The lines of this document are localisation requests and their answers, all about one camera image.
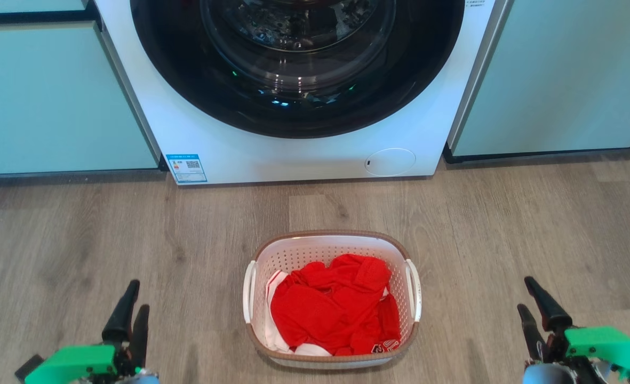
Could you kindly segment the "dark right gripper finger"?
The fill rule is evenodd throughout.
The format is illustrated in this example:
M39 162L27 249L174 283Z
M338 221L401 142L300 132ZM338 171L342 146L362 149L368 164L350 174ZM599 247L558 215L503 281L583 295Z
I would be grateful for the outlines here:
M535 363L546 363L548 355L547 343L539 332L535 317L527 306L522 303L517 304L517 311L521 319L522 332L530 360Z
M573 326L573 320L554 297L544 289L532 276L524 278L527 290L535 300L541 314L543 329L558 333Z

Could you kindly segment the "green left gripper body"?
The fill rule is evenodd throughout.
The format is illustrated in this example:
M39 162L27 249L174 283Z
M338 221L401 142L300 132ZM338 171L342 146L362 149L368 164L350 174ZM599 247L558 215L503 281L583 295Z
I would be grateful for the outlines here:
M119 343L71 345L25 362L26 383L124 383L140 373L130 362L129 348Z

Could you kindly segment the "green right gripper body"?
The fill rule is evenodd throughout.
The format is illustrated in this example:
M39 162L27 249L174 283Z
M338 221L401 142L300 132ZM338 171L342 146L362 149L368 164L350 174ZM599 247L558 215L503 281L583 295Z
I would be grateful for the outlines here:
M630 336L612 326L571 326L548 347L549 363L569 370L575 383L605 383L612 373L630 383Z

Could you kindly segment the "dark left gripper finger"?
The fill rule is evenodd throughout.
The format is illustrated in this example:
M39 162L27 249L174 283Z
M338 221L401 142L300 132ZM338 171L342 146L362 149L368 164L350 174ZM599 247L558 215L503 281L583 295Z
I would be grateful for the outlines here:
M146 367L149 312L150 306L142 305L132 324L129 353L130 362L135 369Z
M140 284L141 282L138 279L133 279L129 282L102 330L103 343L130 342L132 316L134 305L137 303Z

